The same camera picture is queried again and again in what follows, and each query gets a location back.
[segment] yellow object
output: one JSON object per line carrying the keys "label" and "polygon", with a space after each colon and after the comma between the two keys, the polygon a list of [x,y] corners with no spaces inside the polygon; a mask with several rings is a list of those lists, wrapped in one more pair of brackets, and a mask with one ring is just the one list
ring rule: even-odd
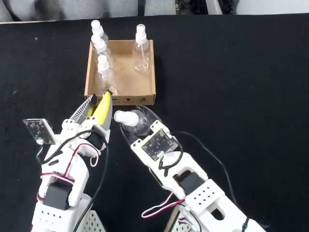
{"label": "yellow object", "polygon": [[94,111],[92,115],[96,117],[97,123],[100,125],[103,125],[106,119],[106,116],[108,114],[108,110],[110,109],[111,97],[112,97],[111,93],[107,91],[103,95],[101,102],[99,103],[98,107],[96,108],[96,110]]}
{"label": "yellow object", "polygon": [[89,108],[88,113],[87,113],[87,117],[92,116],[93,109],[94,109],[94,106],[91,106],[91,107]]}

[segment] black fabric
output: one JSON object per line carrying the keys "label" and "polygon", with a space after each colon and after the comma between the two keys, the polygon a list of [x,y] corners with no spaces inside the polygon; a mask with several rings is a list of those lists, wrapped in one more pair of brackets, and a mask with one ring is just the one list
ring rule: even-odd
{"label": "black fabric", "polygon": [[[156,103],[171,131],[199,137],[226,165],[242,210],[268,232],[305,232],[308,217],[308,14],[156,16],[103,19],[111,39],[154,39]],[[84,100],[90,21],[0,25],[2,231],[30,230],[40,167],[24,118],[61,123]],[[113,231],[163,231],[171,210],[142,219],[163,190],[112,123],[108,176],[94,203]],[[229,196],[224,172],[199,145],[178,136]],[[104,167],[90,168],[92,195]]]}

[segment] gray floor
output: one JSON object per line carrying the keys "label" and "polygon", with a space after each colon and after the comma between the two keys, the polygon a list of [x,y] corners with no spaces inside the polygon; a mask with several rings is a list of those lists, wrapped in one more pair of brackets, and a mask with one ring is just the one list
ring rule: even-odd
{"label": "gray floor", "polygon": [[[138,0],[5,0],[22,21],[136,16]],[[175,0],[146,0],[145,15],[175,15]],[[0,21],[12,21],[0,0]]]}

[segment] white bracket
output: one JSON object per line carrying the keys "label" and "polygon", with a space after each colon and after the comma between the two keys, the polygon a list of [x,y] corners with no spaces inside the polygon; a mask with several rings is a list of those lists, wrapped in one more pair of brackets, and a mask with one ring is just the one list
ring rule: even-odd
{"label": "white bracket", "polygon": [[[163,130],[165,134],[171,139],[172,135],[169,132],[169,129],[163,125],[160,121],[155,121],[151,126],[153,131],[152,135],[147,136],[145,139],[138,139],[131,145],[131,149],[135,154],[140,158],[140,160],[148,166],[153,174],[158,178],[162,183],[162,187],[173,192],[178,199],[184,199],[186,194],[183,188],[177,183],[174,179],[175,175],[181,175],[185,171],[189,170],[196,173],[201,179],[206,181],[208,179],[206,172],[196,163],[196,161],[186,152],[183,153],[183,157],[180,162],[169,169],[168,175],[164,176],[164,170],[159,170],[160,159],[154,161],[143,149],[142,147],[150,140],[157,132]],[[174,163],[179,157],[180,152],[168,152],[164,155],[164,165]]]}

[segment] circuit board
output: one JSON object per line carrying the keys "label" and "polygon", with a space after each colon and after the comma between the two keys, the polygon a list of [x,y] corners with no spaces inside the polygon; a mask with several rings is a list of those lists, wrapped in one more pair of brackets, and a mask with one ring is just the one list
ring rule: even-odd
{"label": "circuit board", "polygon": [[166,153],[169,149],[173,148],[175,143],[170,139],[163,130],[159,130],[142,149],[154,160],[159,159],[158,155],[161,152]]}
{"label": "circuit board", "polygon": [[46,119],[25,119],[23,122],[36,142],[41,140],[43,144],[55,144],[53,130]]}

